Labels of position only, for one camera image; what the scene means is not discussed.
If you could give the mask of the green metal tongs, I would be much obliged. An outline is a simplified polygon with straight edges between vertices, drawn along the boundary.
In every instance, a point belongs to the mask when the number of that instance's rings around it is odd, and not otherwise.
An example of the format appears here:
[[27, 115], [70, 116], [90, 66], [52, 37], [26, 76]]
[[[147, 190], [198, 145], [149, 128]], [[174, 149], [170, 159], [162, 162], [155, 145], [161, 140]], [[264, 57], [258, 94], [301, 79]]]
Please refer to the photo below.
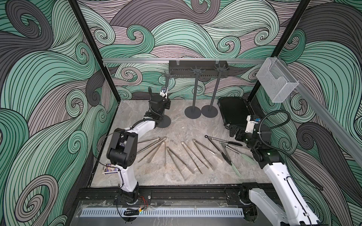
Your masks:
[[221, 145], [222, 148], [223, 148], [222, 154], [223, 154], [224, 159], [227, 161], [227, 163], [228, 163], [229, 165], [232, 166], [232, 169], [234, 170], [234, 172], [237, 174], [238, 177], [241, 178], [241, 174], [240, 174], [240, 172], [238, 171], [238, 169], [236, 168], [236, 166], [233, 164], [232, 159], [231, 159], [231, 157], [230, 157], [230, 155], [229, 155], [229, 153], [228, 153], [227, 150], [231, 150], [232, 152], [237, 153], [239, 156], [241, 156], [241, 157], [242, 157], [244, 160], [246, 160], [248, 163], [250, 163], [250, 164], [252, 164], [252, 165], [256, 165], [255, 161], [254, 161], [251, 157], [249, 157], [248, 155], [246, 155], [246, 154], [244, 154], [244, 153], [242, 153], [242, 152], [239, 152], [239, 151], [237, 151], [237, 150], [234, 149], [234, 148], [231, 148], [229, 145], [227, 145], [227, 144], [224, 143], [224, 142], [220, 142], [220, 145]]

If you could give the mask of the black metal tongs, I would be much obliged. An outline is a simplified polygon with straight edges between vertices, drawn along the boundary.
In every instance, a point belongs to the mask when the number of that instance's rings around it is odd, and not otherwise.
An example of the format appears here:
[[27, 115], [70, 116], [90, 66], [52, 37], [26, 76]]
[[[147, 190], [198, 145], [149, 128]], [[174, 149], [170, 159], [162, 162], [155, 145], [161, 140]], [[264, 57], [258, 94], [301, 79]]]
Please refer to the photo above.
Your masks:
[[223, 139], [219, 139], [219, 138], [215, 138], [215, 137], [211, 137], [211, 136], [208, 136], [208, 135], [205, 135], [205, 138], [207, 138], [209, 140], [209, 142], [220, 152], [220, 154], [222, 155], [222, 157], [224, 158], [224, 160], [229, 164], [229, 165], [232, 165], [232, 162], [231, 162], [231, 159], [228, 155], [227, 152], [225, 151], [222, 151], [219, 146], [213, 141], [219, 141], [219, 142], [222, 142], [222, 143], [226, 143], [226, 144], [230, 144], [230, 145], [233, 145], [233, 146], [238, 146], [238, 147], [243, 147], [243, 145], [239, 142], [234, 142], [234, 141], [227, 141], [227, 140], [223, 140]]

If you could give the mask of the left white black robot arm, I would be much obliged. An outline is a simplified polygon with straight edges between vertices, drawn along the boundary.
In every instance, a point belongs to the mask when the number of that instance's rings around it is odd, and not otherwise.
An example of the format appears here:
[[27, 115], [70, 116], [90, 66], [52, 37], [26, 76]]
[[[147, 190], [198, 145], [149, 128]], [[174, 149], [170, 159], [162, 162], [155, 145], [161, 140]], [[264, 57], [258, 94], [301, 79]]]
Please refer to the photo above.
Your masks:
[[136, 202], [139, 184], [135, 178], [133, 163], [137, 156], [138, 139], [153, 130], [165, 120], [164, 112], [171, 101], [166, 94], [150, 94], [149, 110], [144, 118], [128, 129], [115, 129], [107, 150], [107, 158], [117, 169], [120, 179], [121, 197], [128, 202]]

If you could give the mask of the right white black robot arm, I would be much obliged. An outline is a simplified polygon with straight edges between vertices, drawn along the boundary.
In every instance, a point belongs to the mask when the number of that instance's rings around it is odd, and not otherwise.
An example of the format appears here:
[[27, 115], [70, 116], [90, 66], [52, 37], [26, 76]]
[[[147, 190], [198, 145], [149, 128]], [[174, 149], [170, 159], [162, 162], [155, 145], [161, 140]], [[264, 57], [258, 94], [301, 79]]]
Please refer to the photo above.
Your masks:
[[254, 160], [270, 179], [281, 204], [259, 187], [248, 191], [249, 200], [274, 226], [320, 226], [321, 220], [303, 199], [280, 152], [271, 146], [271, 130], [260, 124], [236, 128], [234, 138], [246, 144]]

